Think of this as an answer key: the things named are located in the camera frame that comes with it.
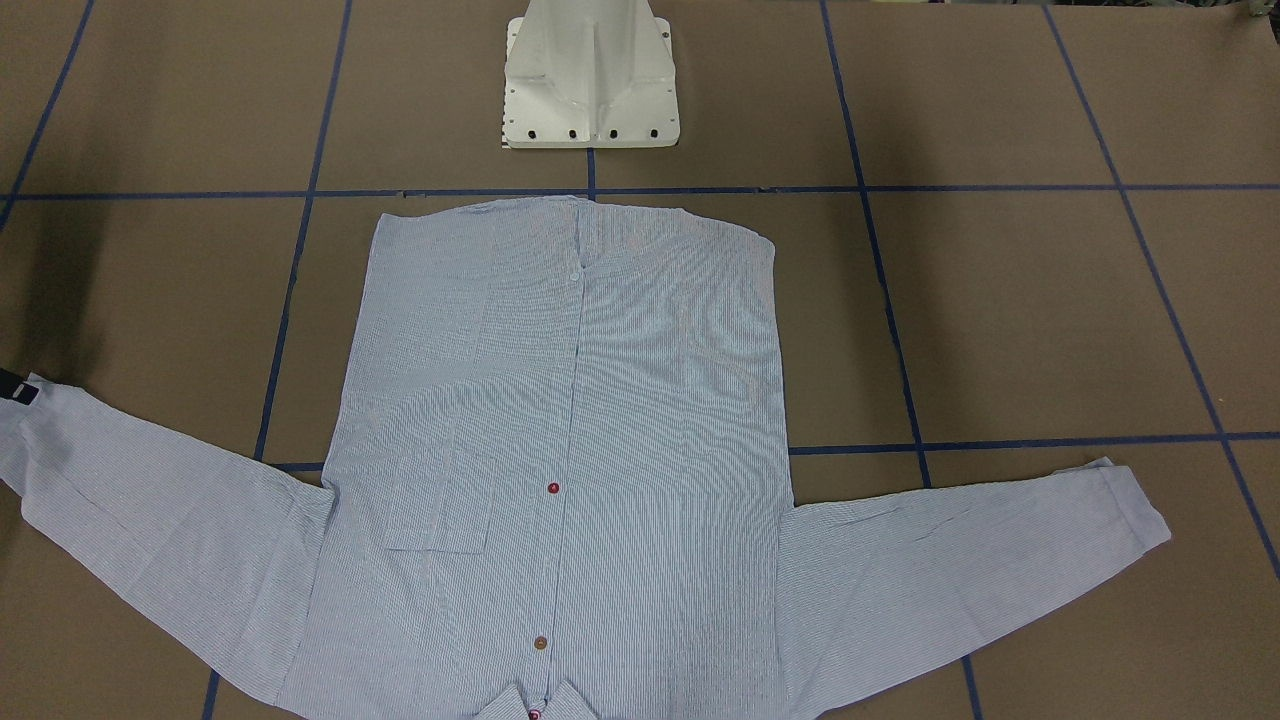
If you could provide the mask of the light blue striped shirt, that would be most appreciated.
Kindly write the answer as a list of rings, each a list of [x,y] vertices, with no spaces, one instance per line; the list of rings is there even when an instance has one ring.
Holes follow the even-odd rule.
[[[1106,457],[796,505],[773,264],[678,209],[387,214],[319,486],[37,375],[3,479],[307,719],[815,719],[1169,541]]]

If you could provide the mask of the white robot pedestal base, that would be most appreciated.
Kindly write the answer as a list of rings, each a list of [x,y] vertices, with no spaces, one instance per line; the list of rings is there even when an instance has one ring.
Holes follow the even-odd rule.
[[[646,1],[532,1],[506,27],[512,150],[666,149],[681,119],[668,20]]]

